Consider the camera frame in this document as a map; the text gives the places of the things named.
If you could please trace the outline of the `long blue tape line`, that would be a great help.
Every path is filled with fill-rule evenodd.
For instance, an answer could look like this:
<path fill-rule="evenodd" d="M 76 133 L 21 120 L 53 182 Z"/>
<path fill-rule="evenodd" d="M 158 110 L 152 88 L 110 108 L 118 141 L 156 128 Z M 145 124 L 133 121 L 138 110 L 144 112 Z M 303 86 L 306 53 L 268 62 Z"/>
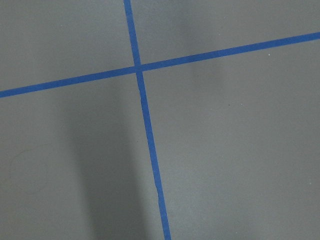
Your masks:
<path fill-rule="evenodd" d="M 168 219 L 168 214 L 166 209 L 166 201 L 165 201 L 165 195 L 163 191 L 161 173 L 159 168 L 157 149 L 156 149 L 156 144 L 154 140 L 154 134 L 153 134 L 149 104 L 148 104 L 148 96 L 147 96 L 147 91 L 146 91 L 146 86 L 144 81 L 144 74 L 142 71 L 142 64 L 141 64 L 139 44 L 138 44 L 138 38 L 137 38 L 137 33 L 135 28 L 132 4 L 131 4 L 131 1 L 129 0 L 124 0 L 123 4 L 124 4 L 126 22 L 128 27 L 128 33 L 129 33 L 129 40 L 130 40 L 130 46 L 131 46 L 131 52 L 132 52 L 132 58 L 133 58 L 133 66 L 135 68 L 135 76 L 136 76 L 138 91 L 140 95 L 141 111 L 143 116 L 146 140 L 147 140 L 150 163 L 152 168 L 152 175 L 153 175 L 154 185 L 157 192 L 157 201 L 158 201 L 158 209 L 159 209 L 160 220 L 161 220 L 161 227 L 162 227 L 164 239 L 170 240 L 172 236 L 171 236 L 170 224 L 169 224 L 169 219 Z"/>

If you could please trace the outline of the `crossing blue tape line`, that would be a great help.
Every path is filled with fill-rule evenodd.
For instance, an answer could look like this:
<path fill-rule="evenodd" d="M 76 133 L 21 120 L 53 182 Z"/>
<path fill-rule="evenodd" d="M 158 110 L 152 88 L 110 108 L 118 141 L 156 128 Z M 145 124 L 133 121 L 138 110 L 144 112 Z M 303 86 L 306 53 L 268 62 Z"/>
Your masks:
<path fill-rule="evenodd" d="M 65 78 L 65 79 L 60 79 L 55 81 L 49 81 L 49 82 L 44 82 L 39 84 L 33 84 L 28 86 L 2 90 L 0 92 L 0 97 L 7 98 L 11 96 L 23 95 L 23 94 L 28 94 L 32 92 L 44 91 L 44 90 L 49 90 L 54 88 L 60 88 L 65 86 L 98 81 L 102 79 L 109 79 L 109 78 L 118 77 L 118 76 L 135 74 L 136 72 L 146 72 L 146 71 L 168 68 L 168 67 L 189 64 L 194 62 L 200 62 L 200 61 L 205 61 L 205 60 L 210 60 L 215 58 L 222 58 L 226 56 L 260 51 L 264 49 L 277 48 L 281 46 L 299 44 L 304 42 L 311 42 L 319 39 L 320 39 L 320 33 L 313 32 L 313 33 L 291 36 L 291 37 L 286 37 L 281 39 L 268 40 L 264 42 L 252 43 L 252 44 L 247 44 L 247 45 L 242 45 L 237 47 L 231 47 L 231 48 L 204 52 L 204 53 L 199 53 L 194 55 L 188 55 L 188 56 L 183 56 L 178 58 L 166 59 L 162 61 L 145 63 L 145 64 L 142 64 L 141 66 L 124 67 L 124 68 L 113 69 L 113 70 L 108 70 L 108 71 L 103 71 L 98 73 L 92 73 L 87 75 L 81 75 L 81 76 L 76 76 L 71 78 Z"/>

